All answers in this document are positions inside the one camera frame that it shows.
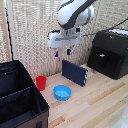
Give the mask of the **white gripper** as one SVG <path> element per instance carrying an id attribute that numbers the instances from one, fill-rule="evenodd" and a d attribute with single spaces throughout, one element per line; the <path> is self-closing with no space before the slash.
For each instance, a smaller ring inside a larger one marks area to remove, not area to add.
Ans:
<path id="1" fill-rule="evenodd" d="M 77 45 L 80 42 L 80 33 L 66 31 L 64 34 L 60 30 L 52 31 L 48 34 L 48 46 L 50 48 L 59 48 L 65 46 Z M 55 57 L 58 57 L 59 51 L 55 50 Z M 67 55 L 71 55 L 71 49 L 67 49 Z"/>

